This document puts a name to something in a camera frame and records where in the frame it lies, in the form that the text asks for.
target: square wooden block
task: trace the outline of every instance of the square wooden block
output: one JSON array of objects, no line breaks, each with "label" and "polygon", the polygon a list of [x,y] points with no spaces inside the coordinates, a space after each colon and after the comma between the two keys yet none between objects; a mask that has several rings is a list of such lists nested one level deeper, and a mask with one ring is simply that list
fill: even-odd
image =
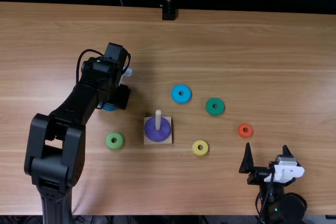
[{"label": "square wooden block", "polygon": [[172,118],[170,116],[163,116],[170,124],[170,135],[162,142],[154,142],[150,140],[145,134],[145,124],[152,117],[143,118],[143,144],[172,144],[173,143],[173,128],[172,128]]}]

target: wood grain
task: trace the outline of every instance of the wood grain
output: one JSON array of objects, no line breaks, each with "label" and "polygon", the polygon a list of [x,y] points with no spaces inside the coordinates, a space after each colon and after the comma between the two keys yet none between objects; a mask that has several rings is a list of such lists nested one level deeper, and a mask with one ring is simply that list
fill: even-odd
[{"label": "wood grain", "polygon": [[[71,92],[79,54],[108,42],[132,54],[126,111],[95,111],[87,124],[86,163],[73,212],[95,215],[254,215],[258,187],[238,173],[254,127],[255,164],[287,144],[306,169],[286,191],[307,200],[308,214],[336,214],[336,17],[331,15],[0,3],[0,214],[41,214],[23,171],[30,122]],[[186,105],[170,92],[185,83]],[[225,101],[217,118],[210,97]],[[143,145],[143,117],[160,109],[174,124],[173,145]],[[121,132],[110,152],[105,137]],[[205,140],[197,158],[192,143]]]}]

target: orange ring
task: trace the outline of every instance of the orange ring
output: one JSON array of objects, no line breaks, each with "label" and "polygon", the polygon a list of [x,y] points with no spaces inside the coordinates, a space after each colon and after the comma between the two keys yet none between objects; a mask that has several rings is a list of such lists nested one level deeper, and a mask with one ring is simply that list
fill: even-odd
[{"label": "orange ring", "polygon": [[238,127],[238,133],[242,137],[249,137],[253,134],[253,128],[247,123],[243,123]]}]

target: robotic arm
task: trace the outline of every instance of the robotic arm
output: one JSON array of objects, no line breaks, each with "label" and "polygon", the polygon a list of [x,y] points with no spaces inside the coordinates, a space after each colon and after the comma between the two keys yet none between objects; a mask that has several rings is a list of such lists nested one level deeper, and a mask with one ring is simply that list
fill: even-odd
[{"label": "robotic arm", "polygon": [[258,211],[257,224],[301,224],[307,210],[307,202],[298,194],[285,194],[284,187],[295,182],[304,174],[305,169],[291,154],[288,147],[282,147],[282,155],[278,155],[268,167],[254,166],[250,143],[246,144],[245,155],[239,173],[249,174],[248,185],[258,185],[262,207]]},{"label": "robotic arm", "polygon": [[[49,115],[36,114],[30,125],[24,171],[32,177],[41,195],[44,224],[73,223],[71,191],[85,162],[85,125],[95,109],[111,105],[125,109],[130,90],[119,85],[130,54],[120,45],[109,43],[105,54],[84,61],[82,76],[65,100]],[[46,144],[62,141],[62,149]]]}]

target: yellow ring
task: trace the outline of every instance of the yellow ring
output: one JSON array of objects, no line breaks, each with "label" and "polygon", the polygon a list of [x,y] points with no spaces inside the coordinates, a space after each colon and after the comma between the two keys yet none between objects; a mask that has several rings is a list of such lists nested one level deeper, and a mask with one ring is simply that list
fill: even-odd
[{"label": "yellow ring", "polygon": [[205,156],[209,151],[208,144],[203,140],[197,140],[193,143],[193,153],[198,157]]}]

